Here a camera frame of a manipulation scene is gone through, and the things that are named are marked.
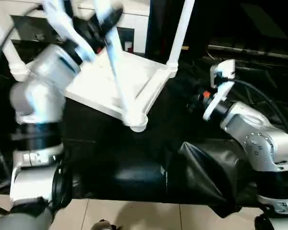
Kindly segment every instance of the black wire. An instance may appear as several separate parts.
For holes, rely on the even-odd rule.
[[[23,16],[27,16],[28,14],[30,14],[31,12],[33,12],[33,11],[35,11],[35,10],[43,10],[43,6],[42,6],[42,5],[37,5],[37,6],[32,7],[32,8],[30,8],[29,10],[27,10],[27,11],[23,14]],[[11,29],[10,29],[10,30],[8,31],[8,33],[6,34],[4,40],[2,41],[2,43],[1,43],[1,45],[0,45],[0,59],[1,59],[1,57],[2,57],[2,49],[3,49],[4,45],[6,44],[6,42],[9,40],[9,37],[10,37],[10,35],[12,34],[14,28],[19,28],[19,26],[20,26],[22,23],[23,23],[23,17],[18,18],[18,19],[15,21],[14,25],[11,27]],[[3,170],[4,170],[7,178],[10,178],[10,177],[11,177],[10,170],[9,170],[7,164],[6,164],[6,161],[5,161],[5,159],[4,159],[4,156],[3,156],[2,152],[1,152],[1,150],[0,150],[0,162],[1,162],[2,166],[3,166]]]
[[[287,121],[287,119],[282,114],[282,112],[279,110],[278,106],[274,103],[274,101],[272,101],[265,93],[263,93],[261,90],[256,88],[254,85],[252,85],[246,81],[243,81],[243,80],[225,78],[225,81],[232,81],[232,82],[247,86],[247,87],[253,89],[254,91],[256,91],[267,102],[267,104],[274,110],[274,112],[276,113],[276,115],[278,116],[280,121],[282,122],[282,124],[285,128],[285,131],[288,133],[288,121]]]

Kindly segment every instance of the tiled floor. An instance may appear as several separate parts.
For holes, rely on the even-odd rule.
[[[7,195],[0,195],[0,207],[9,210]],[[51,230],[90,230],[101,219],[123,226],[123,230],[253,230],[256,208],[243,208],[226,219],[209,207],[109,200],[72,200],[60,210]]]

